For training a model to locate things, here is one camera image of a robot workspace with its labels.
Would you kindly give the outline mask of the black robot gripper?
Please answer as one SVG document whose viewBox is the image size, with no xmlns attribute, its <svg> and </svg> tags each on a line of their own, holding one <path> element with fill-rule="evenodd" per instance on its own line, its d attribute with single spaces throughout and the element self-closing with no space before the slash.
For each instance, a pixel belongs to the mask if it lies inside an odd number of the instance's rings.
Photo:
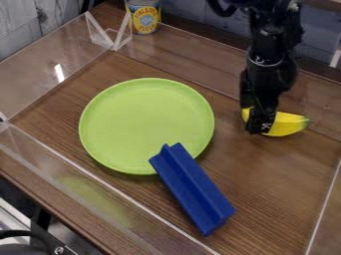
<svg viewBox="0 0 341 255">
<path fill-rule="evenodd" d="M 276 60 L 268 60 L 252 48 L 248 49 L 247 67 L 240 76 L 240 104 L 245 109 L 245 129 L 251 134 L 269 133 L 280 96 L 292 89 L 297 76 L 299 67 L 292 52 Z"/>
</svg>

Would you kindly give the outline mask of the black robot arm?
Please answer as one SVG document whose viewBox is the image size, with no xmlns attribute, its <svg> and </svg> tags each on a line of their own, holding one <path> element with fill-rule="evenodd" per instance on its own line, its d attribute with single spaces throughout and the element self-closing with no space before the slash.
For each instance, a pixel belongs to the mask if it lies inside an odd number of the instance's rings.
<svg viewBox="0 0 341 255">
<path fill-rule="evenodd" d="M 248 12 L 252 36 L 247 67 L 240 74 L 240 106 L 249 110 L 245 129 L 268 133 L 275 126 L 279 100 L 297 80 L 295 48 L 302 43 L 302 3 L 299 0 L 207 0 L 220 17 L 239 9 Z"/>
</svg>

